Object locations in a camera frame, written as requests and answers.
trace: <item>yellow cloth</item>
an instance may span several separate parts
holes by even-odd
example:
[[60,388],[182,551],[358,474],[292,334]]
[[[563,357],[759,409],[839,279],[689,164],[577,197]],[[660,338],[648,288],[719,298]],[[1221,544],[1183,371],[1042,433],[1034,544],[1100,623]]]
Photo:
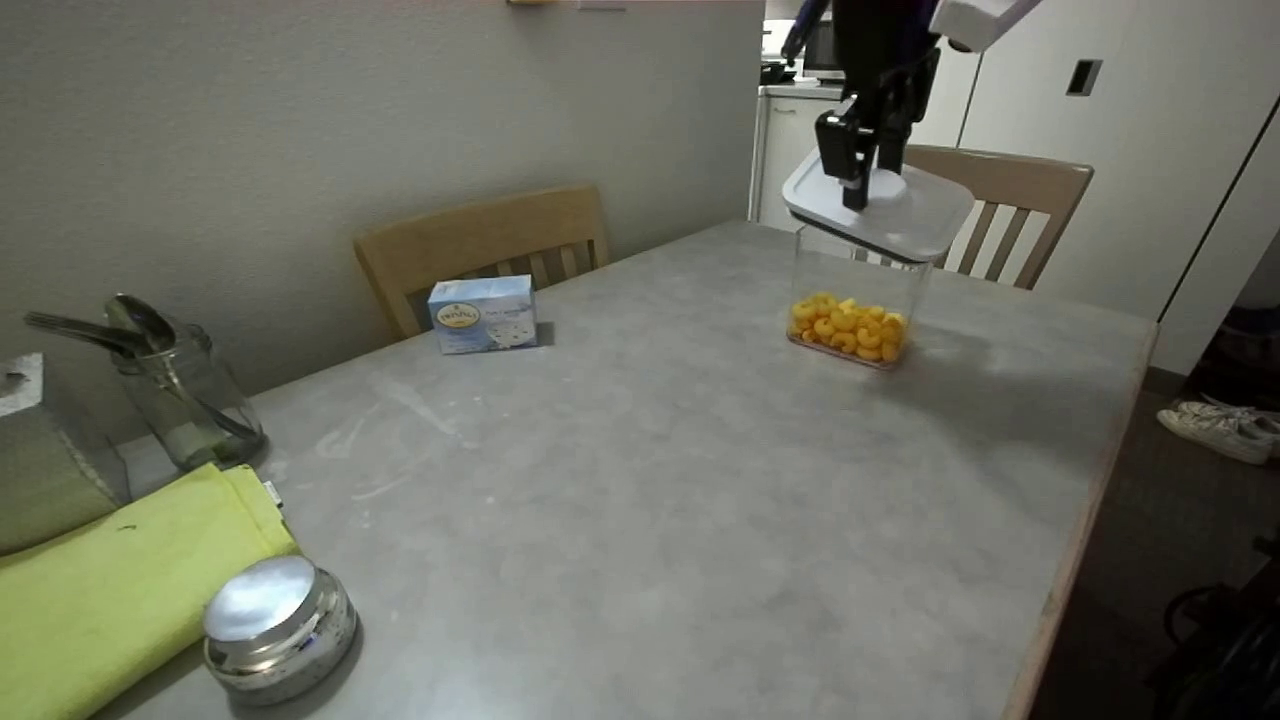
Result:
[[242,566],[292,551],[254,469],[175,483],[0,556],[0,715],[87,715],[202,641]]

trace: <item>white box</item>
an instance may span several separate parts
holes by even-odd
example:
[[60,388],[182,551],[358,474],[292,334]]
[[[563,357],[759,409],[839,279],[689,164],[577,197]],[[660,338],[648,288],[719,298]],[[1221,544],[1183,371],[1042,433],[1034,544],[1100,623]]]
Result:
[[439,350],[537,344],[531,277],[439,279],[427,296]]

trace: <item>dark floor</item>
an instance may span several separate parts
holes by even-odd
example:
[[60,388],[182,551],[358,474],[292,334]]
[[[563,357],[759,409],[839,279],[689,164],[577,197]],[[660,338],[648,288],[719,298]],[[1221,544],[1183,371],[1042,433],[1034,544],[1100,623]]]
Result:
[[1143,720],[1143,674],[1168,656],[1160,616],[1197,584],[1246,584],[1253,540],[1280,522],[1280,469],[1250,469],[1175,441],[1155,409],[1182,379],[1151,371],[1110,499],[1087,544],[1071,608],[1048,660],[1036,720]]

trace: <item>wall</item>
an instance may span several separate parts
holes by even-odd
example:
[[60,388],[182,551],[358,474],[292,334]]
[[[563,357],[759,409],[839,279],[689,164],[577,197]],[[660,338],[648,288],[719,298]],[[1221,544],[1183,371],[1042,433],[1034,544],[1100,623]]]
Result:
[[46,347],[133,417],[93,347],[21,329],[141,293],[250,388],[383,338],[353,238],[427,205],[587,174],[618,249],[743,216],[759,0],[0,4],[0,357]]
[[764,0],[764,18],[795,18],[804,0]]
[[[1277,0],[1068,0],[989,50],[965,144],[1097,166],[1042,293],[1175,323],[1165,307],[1280,96],[1277,32]],[[1063,93],[1076,59],[1103,59],[1094,96]]]
[[1217,210],[1197,263],[1165,310],[1155,361],[1193,371],[1233,310],[1250,279],[1258,298],[1277,293],[1277,226],[1280,226],[1280,124],[1273,119],[1246,164],[1230,205]]

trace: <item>chair back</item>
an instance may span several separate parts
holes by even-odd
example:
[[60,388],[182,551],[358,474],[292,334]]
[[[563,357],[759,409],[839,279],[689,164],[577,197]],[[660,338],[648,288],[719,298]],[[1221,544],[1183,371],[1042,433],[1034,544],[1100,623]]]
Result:
[[1087,164],[927,144],[914,144],[908,164],[975,197],[945,268],[1012,288],[1036,288],[1094,178]]
[[599,191],[572,185],[439,207],[358,238],[358,255],[397,334],[416,334],[438,279],[519,270],[547,288],[610,263],[610,222]]

